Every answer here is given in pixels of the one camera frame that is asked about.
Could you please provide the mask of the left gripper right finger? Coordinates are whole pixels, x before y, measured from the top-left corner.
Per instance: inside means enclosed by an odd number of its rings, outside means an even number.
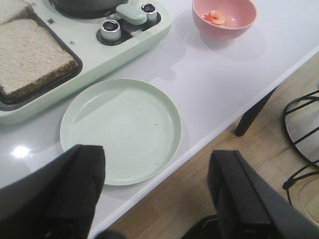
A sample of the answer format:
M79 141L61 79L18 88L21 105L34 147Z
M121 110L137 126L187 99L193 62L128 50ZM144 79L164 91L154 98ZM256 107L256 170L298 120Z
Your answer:
M207 182L224 239L319 237L318 227L270 187L239 151L213 151Z

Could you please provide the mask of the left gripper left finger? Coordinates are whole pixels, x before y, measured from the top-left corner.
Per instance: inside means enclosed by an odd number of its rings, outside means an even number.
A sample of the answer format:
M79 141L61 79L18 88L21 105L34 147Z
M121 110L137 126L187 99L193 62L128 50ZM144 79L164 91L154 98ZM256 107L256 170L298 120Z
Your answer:
M105 180L102 146L76 145L0 190L2 239L87 238Z

